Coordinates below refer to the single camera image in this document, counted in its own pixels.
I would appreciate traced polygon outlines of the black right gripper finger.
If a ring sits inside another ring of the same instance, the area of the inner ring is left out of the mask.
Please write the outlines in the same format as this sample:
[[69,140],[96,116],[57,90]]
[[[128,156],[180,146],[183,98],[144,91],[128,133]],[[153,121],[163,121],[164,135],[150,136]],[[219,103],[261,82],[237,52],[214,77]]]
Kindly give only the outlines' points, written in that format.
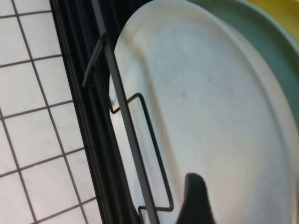
[[188,173],[185,176],[184,201],[176,223],[215,223],[205,181],[196,173]]

